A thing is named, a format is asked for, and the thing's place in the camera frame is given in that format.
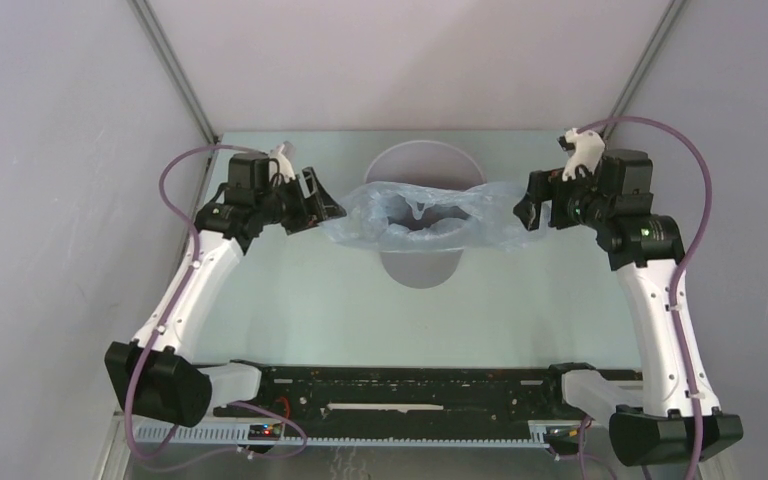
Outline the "light blue plastic trash bag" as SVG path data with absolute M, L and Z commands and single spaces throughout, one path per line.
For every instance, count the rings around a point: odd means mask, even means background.
M 338 203 L 346 215 L 320 228 L 331 241 L 387 253 L 429 253 L 467 248 L 513 251 L 545 236 L 549 220 L 533 231 L 514 214 L 523 186 L 491 182 L 464 191 L 372 182 Z

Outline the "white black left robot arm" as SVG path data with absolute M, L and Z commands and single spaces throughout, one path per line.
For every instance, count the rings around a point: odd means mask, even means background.
M 266 227 L 293 235 L 345 214 L 315 170 L 295 171 L 282 147 L 236 150 L 226 180 L 185 220 L 187 250 L 156 309 L 130 341 L 112 343 L 105 354 L 124 413 L 194 427 L 236 401 L 252 416 L 271 412 L 276 390 L 257 367 L 199 367 L 197 340 L 222 286 Z

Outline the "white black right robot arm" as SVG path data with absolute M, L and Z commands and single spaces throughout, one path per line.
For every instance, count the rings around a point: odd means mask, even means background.
M 558 366 L 560 379 L 541 392 L 545 411 L 566 418 L 577 409 L 607 427 L 625 466 L 706 460 L 741 440 L 741 418 L 723 412 L 705 373 L 686 298 L 687 255 L 680 229 L 652 213 L 653 163 L 641 151 L 615 150 L 594 166 L 529 175 L 514 214 L 529 231 L 549 211 L 549 227 L 588 227 L 607 254 L 629 304 L 641 358 L 635 397 L 590 366 Z

